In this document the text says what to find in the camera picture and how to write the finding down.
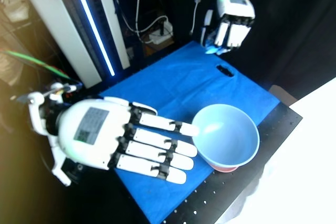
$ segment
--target robotic hand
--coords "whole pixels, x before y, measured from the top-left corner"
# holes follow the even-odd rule
[[[255,19],[250,0],[217,0],[217,13],[219,26],[215,29],[211,27],[213,10],[208,10],[204,18],[201,45],[207,54],[220,55],[239,48]]]
[[[45,94],[29,94],[28,107],[34,130],[48,137],[55,160],[52,172],[64,185],[71,184],[61,169],[66,158],[98,169],[116,167],[185,183],[186,174],[180,169],[193,168],[190,157],[196,156],[196,147],[134,125],[188,136],[197,135],[197,127],[160,117],[147,105],[115,97],[65,104],[61,94],[75,91],[76,86],[55,83],[51,88]]]

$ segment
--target blue object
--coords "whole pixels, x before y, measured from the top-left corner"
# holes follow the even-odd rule
[[[218,65],[234,76],[220,72]],[[162,60],[101,93],[147,104],[159,115],[191,123],[202,108],[217,103],[235,106],[259,124],[279,103],[273,95],[235,68],[191,42]],[[180,137],[191,142],[190,137]],[[197,155],[187,181],[177,185],[157,178],[116,169],[120,179],[153,224],[167,217],[213,169]]]
[[[198,153],[213,166],[231,168],[247,164],[259,149],[259,132],[242,110],[227,104],[201,109],[193,120]]]

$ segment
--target white power adapter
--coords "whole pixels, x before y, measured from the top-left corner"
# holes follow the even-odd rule
[[[160,29],[149,34],[149,40],[151,40],[154,44],[158,45],[170,37],[173,36],[173,26],[169,23],[169,21],[165,21],[163,23],[163,35],[160,34]]]

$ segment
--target green cable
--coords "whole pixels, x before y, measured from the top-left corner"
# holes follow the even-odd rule
[[[5,51],[5,52],[8,53],[8,54],[10,54],[10,55],[13,55],[13,56],[25,59],[25,60],[29,60],[31,62],[34,62],[34,63],[38,64],[38,65],[42,65],[43,67],[45,67],[46,69],[50,70],[51,72],[53,72],[53,73],[55,73],[55,74],[57,74],[57,75],[59,75],[61,77],[70,79],[70,77],[67,74],[62,73],[61,71],[55,69],[52,66],[49,66],[48,64],[45,64],[41,60],[35,59],[34,57],[31,57],[31,56],[28,56],[28,55],[24,55],[24,54],[21,54],[19,52],[13,52],[13,51]]]

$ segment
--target led light strip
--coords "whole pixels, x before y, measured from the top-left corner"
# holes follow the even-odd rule
[[[91,25],[91,28],[92,28],[92,31],[94,33],[94,36],[96,37],[96,40],[98,42],[98,45],[99,45],[99,48],[104,56],[104,60],[106,62],[106,65],[108,67],[108,69],[110,70],[110,73],[112,76],[114,76],[114,71],[113,71],[113,68],[112,68],[112,65],[111,65],[111,62],[109,60],[109,57],[107,56],[107,53],[106,53],[106,50],[105,50],[105,47],[103,45],[103,42],[101,41],[101,38],[99,36],[99,33],[98,33],[98,30],[97,30],[97,27],[96,27],[96,24],[95,24],[95,21],[93,20],[92,18],[92,14],[90,12],[90,9],[89,9],[89,6],[88,6],[88,3],[86,2],[86,0],[80,0],[81,3],[82,3],[82,6],[84,8],[84,11],[86,13],[86,16],[88,17],[88,20],[89,20],[89,23]]]

